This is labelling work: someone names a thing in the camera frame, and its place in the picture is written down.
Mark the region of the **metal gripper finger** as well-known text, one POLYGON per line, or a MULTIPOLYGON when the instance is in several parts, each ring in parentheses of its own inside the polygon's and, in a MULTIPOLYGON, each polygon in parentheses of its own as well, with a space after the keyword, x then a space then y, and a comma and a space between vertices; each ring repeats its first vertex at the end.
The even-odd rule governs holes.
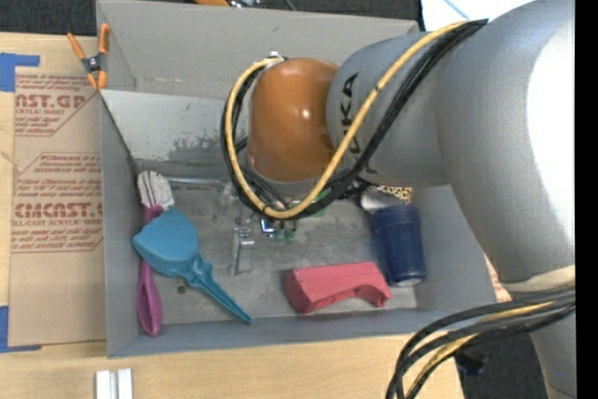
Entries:
POLYGON ((231 272, 233 275, 248 273, 252 267, 255 239, 249 227, 235 228, 233 242, 233 261, 231 272))

